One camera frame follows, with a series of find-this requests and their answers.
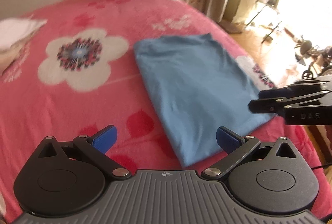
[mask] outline white cloth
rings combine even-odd
[[[0,51],[8,50],[13,44],[28,37],[47,20],[31,20],[27,18],[8,18],[0,21]]]

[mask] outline triangular cutout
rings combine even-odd
[[[51,143],[46,143],[43,150],[39,154],[39,158],[54,157],[57,153]]]
[[[285,158],[292,158],[292,159],[296,158],[294,152],[292,151],[288,143],[282,143],[276,155]]]

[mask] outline stroller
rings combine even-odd
[[[313,46],[312,42],[309,40],[304,40],[302,37],[302,42],[299,46],[300,54],[295,54],[297,62],[305,65],[303,58],[311,57],[313,61],[310,63],[309,68],[302,73],[302,79],[313,78],[313,69],[317,76],[332,75],[332,46],[327,46],[325,49],[319,49],[318,46]],[[321,69],[320,73],[317,72],[314,64],[318,65]]]

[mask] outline crosshair logo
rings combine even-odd
[[[167,172],[167,171],[164,171],[161,175],[164,176],[164,177],[168,177],[168,176],[170,176],[170,175],[172,175],[172,174],[170,174],[170,173]]]

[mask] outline folded clothing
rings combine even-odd
[[[183,167],[219,151],[220,126],[248,135],[272,118],[252,114],[259,90],[210,34],[163,36],[134,45],[144,85]]]
[[[47,20],[9,18],[0,21],[0,76],[20,56],[20,51]]]

